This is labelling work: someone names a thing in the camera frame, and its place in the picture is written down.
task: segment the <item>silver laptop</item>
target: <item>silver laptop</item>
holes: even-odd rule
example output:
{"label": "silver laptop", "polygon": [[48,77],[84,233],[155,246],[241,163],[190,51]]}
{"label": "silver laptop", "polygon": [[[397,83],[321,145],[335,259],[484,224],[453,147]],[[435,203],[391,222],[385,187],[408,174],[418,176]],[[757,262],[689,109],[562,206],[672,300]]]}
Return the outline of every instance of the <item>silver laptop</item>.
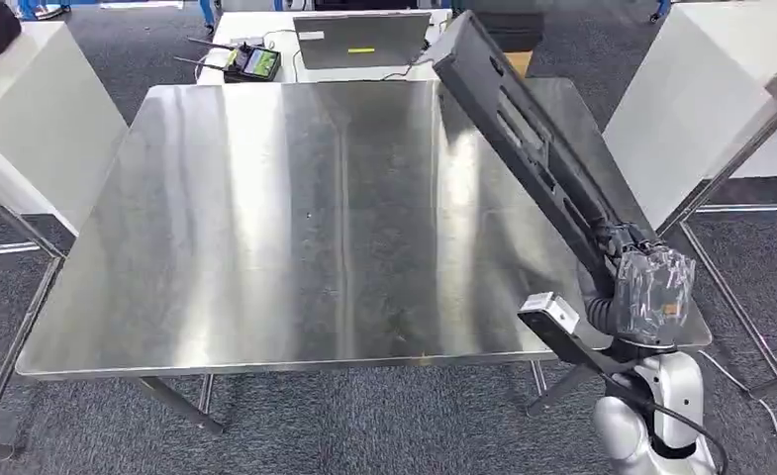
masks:
{"label": "silver laptop", "polygon": [[423,50],[430,13],[295,17],[307,69],[401,66]]}

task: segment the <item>table top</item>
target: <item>table top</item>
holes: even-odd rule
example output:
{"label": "table top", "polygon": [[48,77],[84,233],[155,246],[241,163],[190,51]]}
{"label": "table top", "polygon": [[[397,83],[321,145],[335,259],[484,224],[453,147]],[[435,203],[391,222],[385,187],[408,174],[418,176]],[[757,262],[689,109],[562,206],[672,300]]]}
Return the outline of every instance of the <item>table top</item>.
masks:
{"label": "table top", "polygon": [[[759,86],[777,74],[777,2],[682,2],[671,8],[671,15],[687,19],[703,35],[686,32],[689,41],[709,39],[729,65],[739,66]],[[694,63],[687,67],[699,69]]]}
{"label": "table top", "polygon": [[[434,43],[439,38],[440,33],[446,29],[444,22],[451,15],[449,9],[436,10],[363,10],[354,12],[227,12],[222,15],[219,24],[216,27],[216,34],[213,36],[213,43],[219,45],[230,45],[241,43],[249,38],[265,37],[266,44],[274,42],[272,49],[280,51],[281,62],[280,69],[274,82],[319,82],[319,81],[351,81],[363,79],[381,79],[388,74],[395,72],[404,72],[408,66],[387,66],[387,67],[349,67],[334,69],[307,69],[304,67],[303,57],[296,54],[300,50],[298,37],[294,33],[295,24],[292,19],[295,17],[315,17],[315,16],[351,16],[351,15],[373,15],[373,14],[391,14],[391,13],[420,13],[429,12],[432,14],[430,23],[432,24],[426,31],[426,39]],[[223,49],[212,49],[205,61],[208,64],[224,65],[228,57],[228,52]],[[437,79],[437,75],[432,70],[430,64],[421,64],[414,66],[404,77],[397,79],[406,80],[428,80]],[[202,68],[199,73],[197,84],[224,84],[225,79],[222,71],[211,68]]]}
{"label": "table top", "polygon": [[[620,218],[644,223],[571,82],[527,84]],[[158,86],[17,370],[553,359],[516,312],[548,291],[583,312],[577,268],[439,82]],[[694,307],[681,343],[710,341]]]}

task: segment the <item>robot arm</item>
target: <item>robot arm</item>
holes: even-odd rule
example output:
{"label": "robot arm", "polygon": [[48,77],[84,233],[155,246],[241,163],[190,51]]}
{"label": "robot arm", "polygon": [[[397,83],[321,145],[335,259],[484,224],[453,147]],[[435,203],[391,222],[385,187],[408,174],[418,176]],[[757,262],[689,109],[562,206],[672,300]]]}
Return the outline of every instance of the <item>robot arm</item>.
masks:
{"label": "robot arm", "polygon": [[[453,21],[423,61],[433,63],[592,278],[596,295],[586,299],[585,320],[614,337],[609,348],[584,345],[576,329],[588,324],[553,294],[529,297],[519,318],[561,360],[580,368],[566,377],[567,388],[591,373],[607,382],[595,422],[619,473],[714,473],[701,435],[707,432],[700,370],[674,342],[690,302],[694,261],[619,220],[472,12]],[[726,464],[724,457],[721,473]]]}

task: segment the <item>yellow sticker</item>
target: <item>yellow sticker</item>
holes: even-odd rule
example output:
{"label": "yellow sticker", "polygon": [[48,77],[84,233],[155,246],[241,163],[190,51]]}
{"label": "yellow sticker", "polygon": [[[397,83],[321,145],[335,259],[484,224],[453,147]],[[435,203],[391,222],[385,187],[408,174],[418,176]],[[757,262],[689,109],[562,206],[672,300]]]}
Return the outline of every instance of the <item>yellow sticker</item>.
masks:
{"label": "yellow sticker", "polygon": [[230,66],[231,64],[233,64],[234,63],[234,59],[237,59],[237,50],[236,49],[232,49],[231,53],[228,54],[228,60],[225,61],[225,66]]}

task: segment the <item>wire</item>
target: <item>wire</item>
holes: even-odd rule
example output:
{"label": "wire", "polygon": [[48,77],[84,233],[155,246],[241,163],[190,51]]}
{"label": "wire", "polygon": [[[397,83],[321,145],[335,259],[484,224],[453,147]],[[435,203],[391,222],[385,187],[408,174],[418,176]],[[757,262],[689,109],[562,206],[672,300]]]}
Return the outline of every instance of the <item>wire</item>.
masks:
{"label": "wire", "polygon": [[300,53],[301,51],[298,49],[294,54],[292,54],[292,70],[295,71],[295,82],[301,82],[298,80],[298,64],[295,61],[295,59],[298,57],[298,54]]}
{"label": "wire", "polygon": [[384,81],[384,80],[386,80],[386,79],[388,79],[390,77],[393,77],[393,76],[406,77],[408,75],[408,73],[412,70],[412,67],[419,66],[421,64],[426,64],[427,62],[432,62],[432,61],[433,60],[431,58],[425,59],[425,60],[420,61],[420,62],[413,62],[412,61],[412,63],[409,64],[409,67],[407,67],[405,71],[403,71],[403,72],[392,72],[391,74],[388,74],[387,76],[385,76],[382,79],[380,79],[380,81]]}
{"label": "wire", "polygon": [[[724,367],[722,367],[722,366],[721,366],[721,364],[720,364],[720,363],[718,363],[718,361],[717,361],[717,360],[715,360],[715,359],[714,359],[712,356],[710,356],[710,355],[709,355],[709,353],[707,353],[706,351],[703,351],[703,350],[699,350],[698,352],[699,352],[700,354],[702,354],[702,355],[703,355],[703,356],[704,356],[706,359],[708,359],[708,360],[709,360],[709,361],[710,361],[712,364],[714,364],[714,365],[715,365],[715,367],[716,367],[716,368],[718,368],[718,369],[719,369],[719,370],[720,370],[722,373],[724,373],[724,375],[725,375],[725,376],[726,376],[726,377],[729,379],[729,381],[731,381],[732,383],[734,383],[734,385],[735,385],[735,386],[737,386],[737,387],[738,387],[738,388],[739,388],[741,391],[743,391],[743,392],[744,392],[744,393],[745,393],[747,396],[749,396],[750,398],[752,398],[752,393],[749,391],[749,388],[748,388],[748,387],[746,387],[746,385],[745,385],[745,384],[743,384],[743,383],[741,383],[740,381],[738,381],[738,380],[737,380],[737,378],[735,378],[734,376],[732,376],[732,375],[731,375],[731,374],[730,374],[730,373],[727,371],[727,369],[726,369],[726,368],[724,368]],[[758,401],[758,404],[760,404],[760,405],[761,405],[761,407],[763,407],[763,408],[764,408],[764,410],[765,410],[765,411],[767,411],[767,414],[768,414],[768,415],[770,415],[770,420],[773,422],[773,428],[774,428],[774,429],[775,429],[775,431],[776,431],[776,437],[777,437],[777,420],[776,420],[776,415],[775,415],[775,414],[773,414],[773,410],[772,410],[772,409],[770,409],[770,407],[767,405],[767,403],[766,403],[766,402],[765,402],[763,399],[755,399],[755,401]]]}
{"label": "wire", "polygon": [[701,433],[703,437],[710,440],[715,447],[718,448],[718,452],[721,453],[721,469],[718,471],[718,475],[724,475],[727,473],[728,470],[728,454],[727,450],[724,447],[724,445],[715,438],[708,430],[706,430],[705,427],[695,423],[694,421],[686,418],[685,416],[677,413],[676,411],[672,409],[668,409],[661,404],[657,404],[653,401],[648,401],[644,399],[643,397],[636,394],[632,389],[624,386],[623,384],[619,383],[615,379],[612,378],[612,376],[604,373],[599,373],[599,375],[609,384],[612,384],[616,388],[620,389],[622,392],[627,393],[628,399],[633,401],[634,403],[639,404],[640,406],[645,406],[646,408],[652,410],[652,411],[658,411],[665,416],[671,417],[673,419],[676,419],[677,421],[681,422],[682,424],[688,426],[689,428],[692,428],[693,430],[696,430],[697,432]]}
{"label": "wire", "polygon": [[267,37],[267,36],[269,36],[269,35],[272,35],[272,34],[275,34],[275,33],[283,33],[283,32],[289,32],[289,33],[297,33],[297,32],[295,32],[294,30],[292,30],[291,28],[287,28],[287,29],[284,29],[284,30],[272,30],[272,31],[270,31],[270,32],[265,32],[265,34],[262,36],[262,45],[263,45],[264,47],[266,47],[266,48],[269,48],[269,49],[272,49],[272,48],[274,48],[274,42],[271,42],[271,46],[268,46],[268,47],[267,47],[267,46],[265,45],[265,37]]}

